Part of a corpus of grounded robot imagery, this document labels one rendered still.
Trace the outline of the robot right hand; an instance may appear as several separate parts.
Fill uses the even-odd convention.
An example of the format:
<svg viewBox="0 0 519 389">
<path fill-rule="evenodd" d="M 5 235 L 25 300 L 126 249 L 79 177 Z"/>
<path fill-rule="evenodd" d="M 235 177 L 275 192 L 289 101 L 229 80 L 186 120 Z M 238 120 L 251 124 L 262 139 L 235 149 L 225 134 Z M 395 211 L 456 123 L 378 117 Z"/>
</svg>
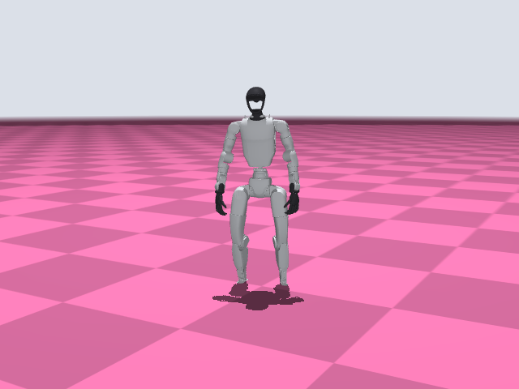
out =
<svg viewBox="0 0 519 389">
<path fill-rule="evenodd" d="M 218 190 L 215 190 L 215 193 L 217 193 L 217 194 L 216 194 L 216 200 L 215 200 L 215 203 L 216 203 L 216 210 L 217 210 L 217 212 L 218 212 L 219 214 L 221 214 L 221 215 L 223 215 L 223 216 L 225 216 L 225 215 L 227 214 L 227 213 L 225 213 L 225 212 L 222 210 L 222 205 L 223 205 L 224 208 L 226 208 L 226 205 L 224 204 L 224 202 L 223 202 L 223 200 L 222 200 L 222 199 L 223 199 L 222 194 L 225 193 L 224 189 L 225 189 L 225 186 L 224 186 L 223 183 L 221 183 L 221 184 L 219 184 L 219 188 L 218 188 Z"/>
</svg>

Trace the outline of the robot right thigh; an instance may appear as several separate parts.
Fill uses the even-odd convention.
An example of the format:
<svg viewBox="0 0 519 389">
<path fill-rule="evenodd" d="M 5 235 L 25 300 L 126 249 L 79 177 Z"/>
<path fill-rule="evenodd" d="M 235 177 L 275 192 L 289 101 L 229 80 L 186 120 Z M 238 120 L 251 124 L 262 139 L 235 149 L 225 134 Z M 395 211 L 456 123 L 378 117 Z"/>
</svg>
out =
<svg viewBox="0 0 519 389">
<path fill-rule="evenodd" d="M 232 242 L 237 244 L 240 250 L 246 249 L 249 242 L 249 237 L 244 234 L 249 198 L 249 185 L 236 188 L 232 197 L 231 213 L 229 214 Z"/>
</svg>

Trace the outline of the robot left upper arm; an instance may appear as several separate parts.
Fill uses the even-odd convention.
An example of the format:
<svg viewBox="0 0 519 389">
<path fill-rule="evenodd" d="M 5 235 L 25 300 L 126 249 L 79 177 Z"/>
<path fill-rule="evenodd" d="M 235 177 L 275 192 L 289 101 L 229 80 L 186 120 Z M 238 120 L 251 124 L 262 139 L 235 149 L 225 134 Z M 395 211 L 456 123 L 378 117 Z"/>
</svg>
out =
<svg viewBox="0 0 519 389">
<path fill-rule="evenodd" d="M 273 119 L 275 130 L 281 133 L 280 138 L 285 152 L 283 152 L 283 160 L 290 162 L 290 151 L 294 150 L 294 142 L 290 133 L 289 126 L 286 121 Z M 294 150 L 295 151 L 295 150 Z"/>
</svg>

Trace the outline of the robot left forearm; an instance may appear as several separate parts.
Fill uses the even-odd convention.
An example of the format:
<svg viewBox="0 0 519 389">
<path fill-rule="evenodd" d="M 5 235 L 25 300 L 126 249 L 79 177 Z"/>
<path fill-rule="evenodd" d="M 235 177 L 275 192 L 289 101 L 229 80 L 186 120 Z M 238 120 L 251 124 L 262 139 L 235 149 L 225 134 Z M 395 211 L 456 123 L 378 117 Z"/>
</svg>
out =
<svg viewBox="0 0 519 389">
<path fill-rule="evenodd" d="M 299 176 L 298 176 L 298 158 L 294 150 L 290 151 L 291 162 L 287 164 L 289 182 L 294 184 L 294 190 L 300 189 Z"/>
</svg>

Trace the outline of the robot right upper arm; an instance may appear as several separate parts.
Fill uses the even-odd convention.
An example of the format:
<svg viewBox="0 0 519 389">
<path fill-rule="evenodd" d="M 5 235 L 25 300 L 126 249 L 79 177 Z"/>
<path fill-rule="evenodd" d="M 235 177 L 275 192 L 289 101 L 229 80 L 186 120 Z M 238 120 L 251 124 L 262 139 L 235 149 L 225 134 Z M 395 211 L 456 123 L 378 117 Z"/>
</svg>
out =
<svg viewBox="0 0 519 389">
<path fill-rule="evenodd" d="M 234 159 L 234 154 L 231 151 L 237 138 L 235 135 L 240 132 L 240 125 L 241 121 L 237 121 L 230 123 L 228 126 L 223 145 L 223 152 L 225 152 L 225 158 L 223 162 L 225 163 L 231 163 Z"/>
</svg>

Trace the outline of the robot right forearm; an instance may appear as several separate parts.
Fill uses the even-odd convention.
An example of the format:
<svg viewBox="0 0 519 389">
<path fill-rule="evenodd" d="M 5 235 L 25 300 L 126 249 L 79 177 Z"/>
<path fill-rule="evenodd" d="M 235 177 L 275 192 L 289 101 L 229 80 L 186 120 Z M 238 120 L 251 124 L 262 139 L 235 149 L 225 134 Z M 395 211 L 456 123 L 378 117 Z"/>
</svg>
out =
<svg viewBox="0 0 519 389">
<path fill-rule="evenodd" d="M 226 163 L 223 163 L 224 158 L 225 158 L 225 152 L 222 152 L 219 162 L 218 162 L 217 183 L 215 184 L 216 190 L 218 190 L 219 184 L 221 184 L 221 183 L 223 183 L 225 186 L 229 165 Z"/>
</svg>

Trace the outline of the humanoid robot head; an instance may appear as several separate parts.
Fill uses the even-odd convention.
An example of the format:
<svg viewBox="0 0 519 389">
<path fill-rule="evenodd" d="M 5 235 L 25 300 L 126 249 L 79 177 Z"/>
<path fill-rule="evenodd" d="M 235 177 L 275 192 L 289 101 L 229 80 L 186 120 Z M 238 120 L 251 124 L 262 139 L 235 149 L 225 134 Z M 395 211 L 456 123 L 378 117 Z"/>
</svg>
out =
<svg viewBox="0 0 519 389">
<path fill-rule="evenodd" d="M 263 117 L 263 118 L 260 117 L 261 115 L 263 115 L 262 109 L 264 107 L 265 97 L 266 97 L 265 92 L 262 88 L 253 87 L 248 90 L 247 95 L 246 95 L 247 106 L 248 106 L 248 109 L 252 112 L 252 116 L 254 116 L 253 118 L 250 118 L 251 120 L 259 121 L 259 120 L 262 120 L 265 118 L 265 117 Z M 250 107 L 249 101 L 259 102 L 260 100 L 262 101 L 261 109 L 252 109 Z"/>
</svg>

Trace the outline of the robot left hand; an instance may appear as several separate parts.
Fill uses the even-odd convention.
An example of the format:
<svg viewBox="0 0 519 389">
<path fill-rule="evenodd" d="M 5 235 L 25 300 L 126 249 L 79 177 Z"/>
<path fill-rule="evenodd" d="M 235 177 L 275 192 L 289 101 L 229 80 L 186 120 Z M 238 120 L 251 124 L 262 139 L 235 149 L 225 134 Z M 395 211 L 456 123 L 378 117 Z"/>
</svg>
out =
<svg viewBox="0 0 519 389">
<path fill-rule="evenodd" d="M 294 184 L 293 183 L 290 183 L 290 193 L 291 193 L 290 199 L 286 203 L 286 205 L 284 206 L 284 208 L 285 208 L 285 207 L 287 207 L 288 204 L 290 204 L 289 210 L 287 212 L 285 212 L 285 214 L 287 214 L 287 215 L 294 214 L 295 212 L 298 211 L 298 204 L 299 204 L 298 193 L 299 193 L 299 190 L 294 190 Z"/>
</svg>

